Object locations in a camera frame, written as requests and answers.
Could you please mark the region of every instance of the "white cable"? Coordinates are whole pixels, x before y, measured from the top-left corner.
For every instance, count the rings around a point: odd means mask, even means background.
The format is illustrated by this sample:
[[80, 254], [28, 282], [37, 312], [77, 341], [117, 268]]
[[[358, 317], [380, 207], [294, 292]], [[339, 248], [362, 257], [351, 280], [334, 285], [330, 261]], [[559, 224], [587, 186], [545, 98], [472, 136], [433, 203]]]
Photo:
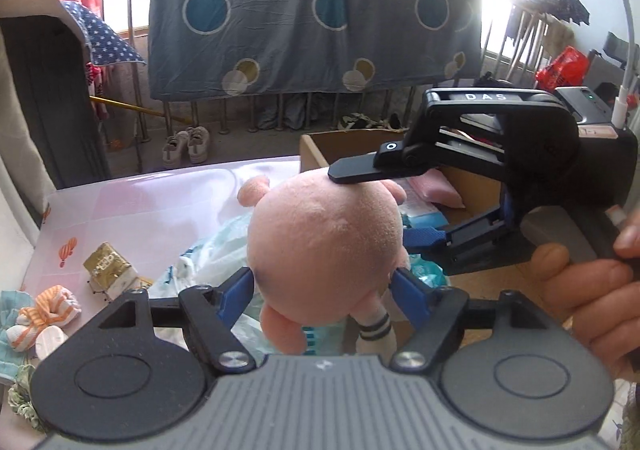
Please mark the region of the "white cable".
[[633, 77], [635, 65], [634, 57], [636, 54], [636, 34], [634, 32], [634, 18], [631, 13], [631, 3], [629, 0], [622, 0], [622, 3], [625, 7], [626, 25], [628, 27], [629, 35], [629, 49], [626, 56], [625, 76], [622, 81], [622, 86], [620, 86], [620, 93], [616, 98], [616, 103], [613, 107], [613, 115], [611, 117], [611, 123], [613, 123], [614, 127], [617, 127], [618, 129], [622, 129], [626, 122], [626, 97], [629, 93], [629, 85], [631, 84]]

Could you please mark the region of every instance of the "pink tablecloth pattern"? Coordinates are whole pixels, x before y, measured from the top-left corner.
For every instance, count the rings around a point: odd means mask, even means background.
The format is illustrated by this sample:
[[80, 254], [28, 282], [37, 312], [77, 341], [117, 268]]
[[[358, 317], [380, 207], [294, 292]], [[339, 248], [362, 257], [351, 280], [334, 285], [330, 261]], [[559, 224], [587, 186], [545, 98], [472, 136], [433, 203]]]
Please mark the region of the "pink tablecloth pattern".
[[[65, 328], [75, 332], [105, 306], [87, 284], [82, 263], [109, 242], [138, 273], [153, 280], [198, 239], [213, 235], [244, 209], [236, 194], [246, 180], [264, 174], [271, 186], [300, 170], [297, 156], [238, 161], [146, 174], [57, 191], [23, 288], [35, 297], [62, 284], [78, 297], [82, 314]], [[73, 247], [61, 250], [65, 245]], [[29, 450], [40, 437], [6, 403], [0, 412], [0, 450]]]

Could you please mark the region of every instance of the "blue circle pattern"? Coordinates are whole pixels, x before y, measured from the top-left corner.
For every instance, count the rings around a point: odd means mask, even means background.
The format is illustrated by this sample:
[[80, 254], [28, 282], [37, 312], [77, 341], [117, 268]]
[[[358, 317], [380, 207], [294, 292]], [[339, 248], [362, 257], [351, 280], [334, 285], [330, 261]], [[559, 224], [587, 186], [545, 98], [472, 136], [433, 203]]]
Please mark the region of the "blue circle pattern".
[[439, 28], [449, 18], [449, 5], [447, 0], [418, 0], [417, 13], [424, 26]]
[[334, 30], [340, 30], [347, 25], [344, 0], [316, 0], [316, 15], [322, 24]]
[[210, 34], [225, 24], [228, 13], [226, 0], [188, 0], [184, 15], [194, 30]]

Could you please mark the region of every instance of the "pink pouch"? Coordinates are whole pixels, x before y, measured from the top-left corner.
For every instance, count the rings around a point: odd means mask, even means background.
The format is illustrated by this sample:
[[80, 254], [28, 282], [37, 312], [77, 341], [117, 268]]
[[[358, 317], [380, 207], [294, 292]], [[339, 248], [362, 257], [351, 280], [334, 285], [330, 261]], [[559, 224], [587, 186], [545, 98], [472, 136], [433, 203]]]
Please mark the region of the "pink pouch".
[[418, 196], [429, 203], [440, 203], [449, 208], [465, 207], [458, 191], [438, 169], [430, 169], [408, 180]]

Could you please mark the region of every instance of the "white sneaker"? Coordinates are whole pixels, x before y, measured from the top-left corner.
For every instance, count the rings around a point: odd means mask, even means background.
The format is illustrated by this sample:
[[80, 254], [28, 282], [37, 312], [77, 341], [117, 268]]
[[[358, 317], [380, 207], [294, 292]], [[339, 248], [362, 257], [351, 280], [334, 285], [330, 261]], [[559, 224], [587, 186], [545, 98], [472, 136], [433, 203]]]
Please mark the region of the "white sneaker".
[[191, 163], [203, 163], [209, 157], [209, 131], [204, 127], [189, 127], [189, 159]]
[[189, 133], [180, 131], [174, 136], [169, 136], [162, 148], [162, 164], [165, 169], [177, 169], [180, 167], [182, 153], [189, 142]]

